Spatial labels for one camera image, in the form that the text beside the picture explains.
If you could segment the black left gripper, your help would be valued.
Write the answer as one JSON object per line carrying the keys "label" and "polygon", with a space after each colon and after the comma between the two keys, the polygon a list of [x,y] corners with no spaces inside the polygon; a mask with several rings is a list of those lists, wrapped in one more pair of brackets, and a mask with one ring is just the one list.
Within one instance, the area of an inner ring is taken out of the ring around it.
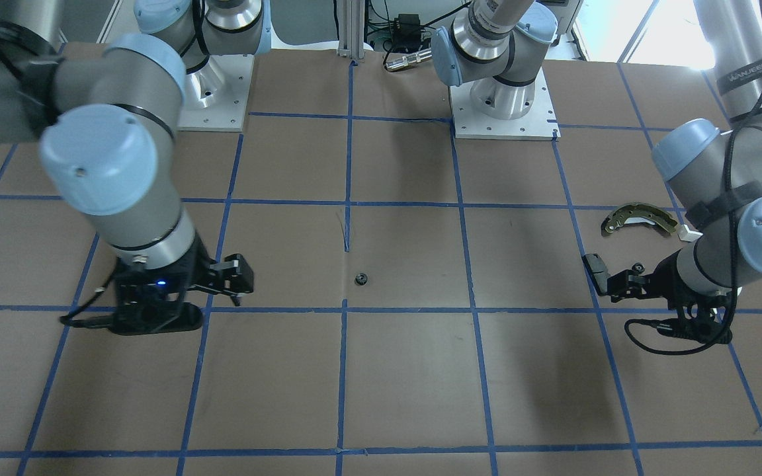
{"label": "black left gripper", "polygon": [[606,296],[656,298],[654,290],[666,299],[669,309],[677,311],[674,319],[654,325],[660,335],[701,344],[731,342],[731,325],[717,322],[712,313],[714,308],[729,306],[731,298],[728,293],[708,296],[691,290],[677,271],[677,253],[666,257],[651,274],[650,280],[643,275],[644,271],[645,268],[630,268],[606,278]]}

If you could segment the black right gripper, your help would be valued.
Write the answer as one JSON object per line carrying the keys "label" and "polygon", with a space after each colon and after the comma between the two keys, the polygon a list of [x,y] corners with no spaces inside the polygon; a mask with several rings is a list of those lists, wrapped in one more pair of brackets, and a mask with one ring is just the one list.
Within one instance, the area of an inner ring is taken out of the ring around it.
{"label": "black right gripper", "polygon": [[163,268],[116,259],[112,283],[116,307],[111,332],[132,337],[201,328],[202,310],[187,302],[188,290],[227,296],[233,305],[241,305],[242,296],[254,292],[255,274],[239,253],[212,260],[202,238],[195,235],[181,259]]}

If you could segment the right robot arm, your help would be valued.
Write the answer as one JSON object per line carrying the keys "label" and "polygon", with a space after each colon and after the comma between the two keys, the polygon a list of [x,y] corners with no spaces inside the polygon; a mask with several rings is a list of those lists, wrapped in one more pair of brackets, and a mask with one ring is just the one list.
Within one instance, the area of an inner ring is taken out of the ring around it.
{"label": "right robot arm", "polygon": [[60,196],[116,255],[112,314],[60,317],[67,327],[118,335],[193,331],[198,290],[241,304],[254,287],[239,254],[218,261],[170,177],[185,79],[215,55],[262,54],[271,46],[266,1],[138,1],[139,32],[99,58],[76,60],[54,44],[60,1],[0,1],[0,144],[38,142]]}

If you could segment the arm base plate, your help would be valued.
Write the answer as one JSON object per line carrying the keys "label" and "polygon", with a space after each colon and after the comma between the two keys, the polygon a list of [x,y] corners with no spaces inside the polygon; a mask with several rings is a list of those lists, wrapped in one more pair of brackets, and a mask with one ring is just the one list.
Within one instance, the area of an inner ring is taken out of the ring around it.
{"label": "arm base plate", "polygon": [[210,56],[185,77],[182,132],[242,132],[255,57]]}
{"label": "arm base plate", "polygon": [[542,69],[523,87],[486,78],[448,92],[457,138],[552,141],[562,136]]}

